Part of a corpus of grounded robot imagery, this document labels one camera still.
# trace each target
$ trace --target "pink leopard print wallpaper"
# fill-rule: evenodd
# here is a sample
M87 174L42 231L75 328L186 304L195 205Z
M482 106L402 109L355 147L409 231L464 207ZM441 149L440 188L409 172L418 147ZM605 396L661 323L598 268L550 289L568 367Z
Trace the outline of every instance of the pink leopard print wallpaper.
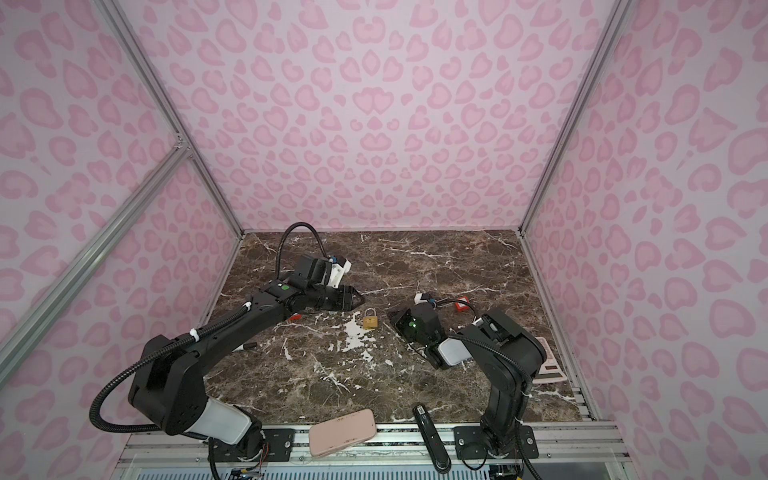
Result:
M248 229L516 227L612 0L125 0Z
M235 244L185 163L0 392L0 477L96 480L126 437L88 421L91 400L153 336L199 325ZM146 423L110 396L104 417Z
M532 246L647 480L768 476L768 2L644 0Z
M174 143L88 0L0 7L0 342Z

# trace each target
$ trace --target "black mounting plate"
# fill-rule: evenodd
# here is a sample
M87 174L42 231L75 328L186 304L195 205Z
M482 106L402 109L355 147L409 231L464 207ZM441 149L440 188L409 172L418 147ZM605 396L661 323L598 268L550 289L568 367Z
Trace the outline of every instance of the black mounting plate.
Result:
M538 458L538 447L536 446L536 438L533 436L533 428L528 425L521 426L520 435L522 436L525 456ZM456 456L459 459L482 460L485 458L485 449L489 445L488 436L483 433L482 427L454 427L453 440L456 446ZM516 455L516 450L513 442L512 450L504 458L515 458L515 456L520 458L520 455ZM491 462L492 460L493 457L488 455L488 461Z
M264 461L288 462L290 453L293 450L293 436L296 431L293 429L264 429L262 432L270 446ZM214 461L216 463L240 462L237 454L238 451L234 445L214 439Z

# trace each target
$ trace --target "wallpaper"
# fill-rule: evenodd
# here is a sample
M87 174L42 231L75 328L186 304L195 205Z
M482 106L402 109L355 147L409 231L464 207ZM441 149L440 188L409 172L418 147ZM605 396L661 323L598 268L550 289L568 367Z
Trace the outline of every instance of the wallpaper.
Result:
M643 1L532 232L647 480L768 476L768 3Z
M153 336L196 326L235 239L185 163L0 392L0 477L96 480L126 437L88 421L96 394ZM126 382L102 411L147 423Z
M0 6L0 343L174 143L88 0Z
M515 227L612 0L121 3L249 229Z

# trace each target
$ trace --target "brass padlock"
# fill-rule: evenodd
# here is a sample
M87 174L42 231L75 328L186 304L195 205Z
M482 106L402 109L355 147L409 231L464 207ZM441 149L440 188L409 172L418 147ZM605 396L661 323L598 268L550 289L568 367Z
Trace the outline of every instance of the brass padlock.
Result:
M376 316L376 309L366 309L365 315L362 317L362 327L366 330L373 330L379 327L379 317Z

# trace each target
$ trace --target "marble tabletop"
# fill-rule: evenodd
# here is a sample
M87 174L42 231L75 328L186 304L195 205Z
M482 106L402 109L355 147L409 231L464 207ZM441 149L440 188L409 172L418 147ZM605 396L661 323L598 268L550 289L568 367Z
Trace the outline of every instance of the marble tabletop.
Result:
M393 231L321 233L328 254L352 262L343 283L366 295L355 312L309 312L251 341L255 350L232 353L206 376L208 395L243 407L265 423L314 423L371 409L376 421L407 422L422 402L435 422L476 422L488 404L490 384L472 361L436 370L397 336L386 312L413 303L417 292L438 298L467 296L481 312L499 306L558 357L545 313L515 232ZM227 278L214 318L272 278L279 233L246 236ZM318 253L311 236L292 233L282 267L301 253ZM379 328L362 329L365 308ZM472 321L453 306L440 309L446 329ZM581 418L568 382L539 385L524 415L528 422Z

